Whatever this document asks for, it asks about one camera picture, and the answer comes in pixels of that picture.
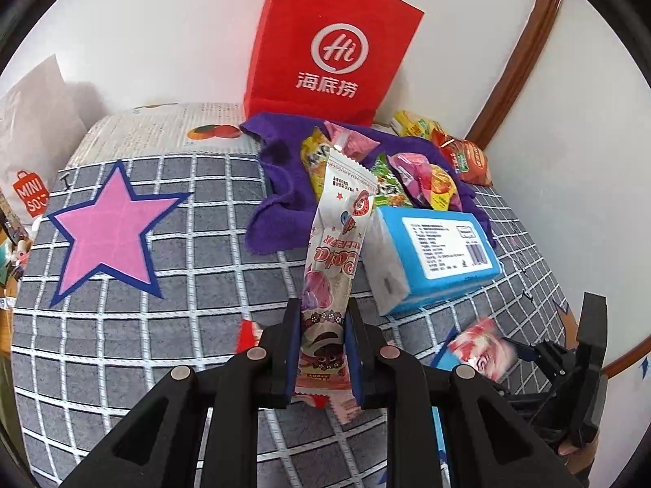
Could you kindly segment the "right hand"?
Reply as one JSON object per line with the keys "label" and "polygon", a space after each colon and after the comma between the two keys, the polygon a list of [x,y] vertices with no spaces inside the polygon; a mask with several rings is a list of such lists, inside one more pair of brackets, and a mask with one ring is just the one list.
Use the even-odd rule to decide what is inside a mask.
{"label": "right hand", "polygon": [[577,447],[571,441],[566,441],[558,447],[558,455],[573,475],[587,477],[595,460],[598,442],[599,438],[595,437],[583,447]]}

